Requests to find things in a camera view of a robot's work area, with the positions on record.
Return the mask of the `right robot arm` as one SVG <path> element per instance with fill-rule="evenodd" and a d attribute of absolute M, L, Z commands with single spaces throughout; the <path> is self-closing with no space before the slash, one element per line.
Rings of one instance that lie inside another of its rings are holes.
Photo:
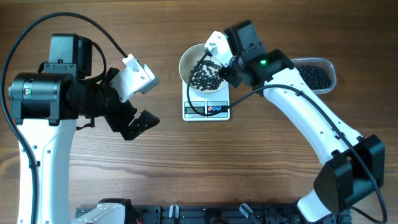
<path fill-rule="evenodd" d="M 306 221 L 315 223 L 355 209 L 360 200 L 376 194 L 381 222 L 387 222 L 381 193 L 385 146 L 376 135 L 364 137 L 339 119 L 282 51 L 265 50 L 251 21 L 214 32 L 206 44 L 230 85 L 243 83 L 273 103 L 313 147 L 322 169 L 312 190 L 297 202 Z"/>

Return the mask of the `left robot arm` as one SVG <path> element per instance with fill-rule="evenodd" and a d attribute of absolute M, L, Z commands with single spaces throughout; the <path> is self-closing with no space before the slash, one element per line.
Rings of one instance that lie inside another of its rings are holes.
<path fill-rule="evenodd" d="M 114 132 L 133 140 L 159 119 L 129 102 L 147 93 L 158 78 L 132 55 L 125 68 L 91 76 L 97 44 L 76 34 L 55 34 L 49 59 L 37 73 L 20 73 L 8 90 L 21 156 L 20 223 L 70 223 L 70 151 L 80 116 L 104 117 Z"/>

